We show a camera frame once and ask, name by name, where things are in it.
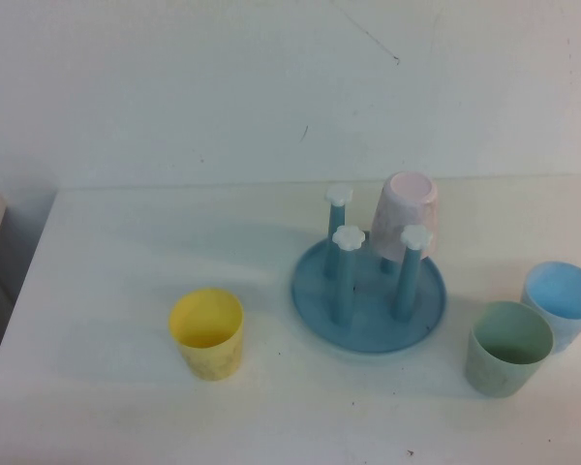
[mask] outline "white table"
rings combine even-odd
[[[291,305],[325,184],[59,193],[0,349],[0,464],[581,465],[581,335],[507,399],[462,374],[483,302],[518,299],[537,262],[581,265],[581,177],[438,184],[449,306],[387,356],[330,346]],[[367,229],[381,183],[354,188]],[[167,333],[208,285],[246,308],[242,366],[218,383]]]

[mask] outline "white wall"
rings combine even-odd
[[[581,0],[0,0],[3,276],[56,187],[400,169],[581,172]]]

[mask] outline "blue cup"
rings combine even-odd
[[[521,302],[549,323],[553,352],[561,352],[581,332],[581,268],[564,262],[536,265],[525,279]]]

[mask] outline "green cup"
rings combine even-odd
[[[553,332],[537,312],[518,302],[492,302],[469,337],[467,381],[491,397],[519,390],[553,350]]]

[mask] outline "cup rim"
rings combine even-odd
[[[179,341],[175,336],[174,333],[172,332],[172,328],[170,327],[170,320],[172,318],[172,314],[174,313],[174,311],[176,310],[176,307],[178,306],[178,304],[187,297],[205,292],[205,291],[215,291],[215,292],[221,292],[223,294],[226,294],[230,297],[232,297],[232,299],[236,302],[237,304],[237,308],[239,309],[239,314],[241,316],[241,319],[239,321],[239,325],[236,327],[236,330],[229,336],[228,339],[223,340],[222,342],[215,344],[214,346],[208,346],[208,347],[195,347],[195,346],[190,346],[187,344],[183,344],[181,341]],[[176,303],[174,303],[174,305],[172,306],[172,309],[170,310],[170,313],[168,315],[168,332],[170,333],[170,336],[172,337],[172,339],[174,340],[174,342],[176,342],[176,344],[178,344],[179,346],[183,346],[183,347],[187,347],[189,348],[191,351],[208,351],[209,349],[214,349],[216,347],[220,347],[224,344],[226,344],[227,342],[230,341],[230,339],[232,339],[243,327],[243,321],[245,320],[245,312],[243,311],[243,304],[241,303],[241,300],[239,299],[239,297],[237,297],[235,294],[231,293],[230,291],[228,291],[227,289],[224,288],[217,288],[217,287],[213,287],[213,286],[209,286],[209,287],[205,287],[205,288],[198,288],[198,289],[194,289],[193,291],[181,296],[181,298],[179,298]]]
[[[493,354],[491,354],[490,352],[488,352],[486,350],[486,348],[480,343],[480,341],[478,341],[477,336],[475,335],[475,328],[477,327],[477,325],[484,319],[486,312],[489,310],[489,308],[491,306],[498,305],[498,304],[504,304],[504,303],[507,303],[508,305],[514,304],[515,306],[522,307],[522,309],[524,311],[533,315],[535,318],[538,318],[538,321],[542,322],[542,324],[545,326],[545,328],[548,329],[549,333],[551,334],[551,347],[549,348],[549,351],[547,352],[547,354],[545,356],[543,356],[542,358],[540,358],[538,360],[531,361],[529,363],[512,363],[511,361],[502,360],[501,358],[494,356]],[[551,325],[549,325],[549,322],[547,322],[542,317],[542,315],[540,315],[538,312],[536,312],[536,310],[534,310],[529,305],[526,305],[526,304],[521,303],[521,302],[515,302],[514,300],[495,300],[495,301],[487,303],[484,307],[484,310],[482,311],[482,314],[474,322],[474,325],[472,326],[471,336],[474,339],[475,343],[478,345],[478,347],[482,350],[482,352],[484,352],[489,357],[491,357],[491,358],[493,358],[501,363],[505,363],[507,365],[512,365],[512,366],[529,366],[529,365],[534,365],[536,363],[542,363],[544,360],[546,360],[553,353],[553,349],[555,348],[555,333],[553,332],[553,328],[551,327]]]
[[[533,294],[530,292],[530,278],[532,277],[532,274],[534,272],[537,272],[541,267],[546,267],[548,265],[565,265],[567,267],[574,268],[574,269],[577,269],[578,271],[581,271],[581,266],[577,266],[576,264],[569,263],[569,262],[562,262],[562,261],[559,261],[559,260],[550,260],[550,261],[547,261],[547,262],[538,263],[538,264],[534,265],[534,267],[532,267],[532,269],[530,269],[528,271],[527,275],[525,276],[525,284],[524,284],[525,295],[529,298],[529,300],[532,302],[533,305],[535,305],[537,308],[541,309],[542,311],[548,313],[552,317],[555,317],[555,318],[558,318],[558,319],[564,320],[564,321],[577,321],[577,320],[581,320],[581,317],[564,317],[562,315],[555,314],[551,310],[549,310],[549,309],[545,308],[544,306],[540,305],[535,300]]]

